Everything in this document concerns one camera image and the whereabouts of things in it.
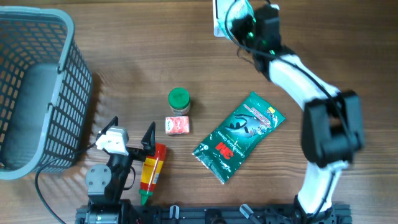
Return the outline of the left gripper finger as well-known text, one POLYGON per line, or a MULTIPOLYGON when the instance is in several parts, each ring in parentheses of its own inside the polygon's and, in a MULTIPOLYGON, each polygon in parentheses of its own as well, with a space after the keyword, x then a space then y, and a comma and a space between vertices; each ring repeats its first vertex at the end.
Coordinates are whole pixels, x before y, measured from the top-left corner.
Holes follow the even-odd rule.
POLYGON ((112 120, 97 134, 96 140, 98 140, 102 135, 106 134, 107 130, 113 126, 118 126, 119 118, 114 116, 112 120))
POLYGON ((141 140, 144 152, 155 152, 155 122, 153 121, 141 140))

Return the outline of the red sauce bottle green cap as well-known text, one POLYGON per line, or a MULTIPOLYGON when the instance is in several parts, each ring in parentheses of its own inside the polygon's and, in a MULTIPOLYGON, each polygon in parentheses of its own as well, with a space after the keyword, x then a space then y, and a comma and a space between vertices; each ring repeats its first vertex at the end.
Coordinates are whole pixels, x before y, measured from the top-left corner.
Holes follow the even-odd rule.
POLYGON ((145 205, 149 197, 153 196, 166 154, 167 146, 157 143, 155 145, 155 155, 146 157, 144 165, 142 166, 139 189, 141 205, 145 205))

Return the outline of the green lid jar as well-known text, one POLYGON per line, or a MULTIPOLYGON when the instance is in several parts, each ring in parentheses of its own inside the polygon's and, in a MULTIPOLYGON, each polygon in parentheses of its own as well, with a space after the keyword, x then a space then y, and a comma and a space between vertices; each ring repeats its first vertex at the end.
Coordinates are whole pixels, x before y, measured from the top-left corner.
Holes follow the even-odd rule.
POLYGON ((173 114, 182 116, 188 114, 191 107, 189 92, 181 87, 174 88, 168 96, 169 106, 173 114))

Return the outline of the green 3M gloves package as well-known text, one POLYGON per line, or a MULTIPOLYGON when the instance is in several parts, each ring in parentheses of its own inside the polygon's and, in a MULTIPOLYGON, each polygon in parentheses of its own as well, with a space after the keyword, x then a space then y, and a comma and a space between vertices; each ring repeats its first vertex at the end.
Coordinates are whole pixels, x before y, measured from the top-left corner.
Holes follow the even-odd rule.
POLYGON ((225 184, 255 147, 284 121, 285 116, 276 107, 251 92, 192 154, 225 184))

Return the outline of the teal wet wipes pack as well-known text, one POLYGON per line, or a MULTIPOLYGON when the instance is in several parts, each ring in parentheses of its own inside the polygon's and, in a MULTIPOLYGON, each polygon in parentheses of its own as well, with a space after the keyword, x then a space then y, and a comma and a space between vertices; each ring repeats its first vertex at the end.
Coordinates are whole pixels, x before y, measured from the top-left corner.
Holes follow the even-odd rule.
POLYGON ((230 5, 229 9, 226 12, 225 20, 228 18, 227 25, 230 29, 232 26, 233 19, 240 19, 245 16, 253 16, 254 10, 247 0, 234 0, 234 3, 230 5))

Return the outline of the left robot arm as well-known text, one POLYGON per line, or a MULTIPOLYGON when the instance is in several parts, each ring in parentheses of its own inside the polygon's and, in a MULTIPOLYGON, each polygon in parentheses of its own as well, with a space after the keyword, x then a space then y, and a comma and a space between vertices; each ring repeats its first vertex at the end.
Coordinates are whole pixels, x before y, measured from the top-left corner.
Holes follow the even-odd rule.
POLYGON ((155 154, 155 123, 151 123, 141 140, 143 148, 128 147, 127 130, 118 125, 114 117, 105 128, 99 131, 95 146, 106 152, 106 164, 97 164, 85 175, 88 187, 88 204, 76 211, 75 222, 80 224, 122 224, 142 223, 140 214, 131 201, 121 196, 128 188, 125 186, 134 161, 144 162, 155 154))

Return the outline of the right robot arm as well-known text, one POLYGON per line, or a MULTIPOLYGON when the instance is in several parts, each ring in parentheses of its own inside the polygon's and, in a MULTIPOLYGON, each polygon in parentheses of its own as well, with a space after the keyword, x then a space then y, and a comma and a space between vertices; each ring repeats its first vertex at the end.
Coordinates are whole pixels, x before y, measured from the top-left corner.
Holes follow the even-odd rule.
POLYGON ((340 91, 311 72, 300 57, 282 44, 279 8, 270 2, 224 17, 226 36, 252 55, 255 67, 281 87, 303 111, 301 147, 308 161, 302 188, 295 196, 292 221, 317 223, 336 218, 331 202, 338 180, 364 147, 361 100, 340 91))

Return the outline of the white barcode scanner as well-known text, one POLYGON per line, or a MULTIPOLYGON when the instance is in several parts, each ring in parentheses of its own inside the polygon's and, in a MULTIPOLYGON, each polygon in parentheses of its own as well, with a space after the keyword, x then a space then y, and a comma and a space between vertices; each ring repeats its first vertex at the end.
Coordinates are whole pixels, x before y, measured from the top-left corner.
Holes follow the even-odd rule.
POLYGON ((213 34, 215 37, 225 37, 223 21, 234 0, 213 0, 213 34))

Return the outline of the grey plastic shopping basket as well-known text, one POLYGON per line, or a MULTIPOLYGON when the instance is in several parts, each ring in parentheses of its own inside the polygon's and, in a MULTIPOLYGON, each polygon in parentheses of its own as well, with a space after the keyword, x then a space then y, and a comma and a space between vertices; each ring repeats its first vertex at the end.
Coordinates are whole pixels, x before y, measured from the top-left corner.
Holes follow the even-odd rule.
POLYGON ((1 178, 75 162, 93 76, 59 9, 1 8, 1 178))

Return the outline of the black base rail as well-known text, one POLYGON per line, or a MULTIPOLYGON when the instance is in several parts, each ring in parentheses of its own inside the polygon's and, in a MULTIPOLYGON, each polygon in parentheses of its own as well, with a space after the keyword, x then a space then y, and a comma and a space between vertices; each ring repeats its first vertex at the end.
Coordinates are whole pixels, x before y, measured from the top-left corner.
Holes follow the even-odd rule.
POLYGON ((116 206, 88 205, 76 210, 76 223, 302 223, 292 204, 251 207, 116 206))

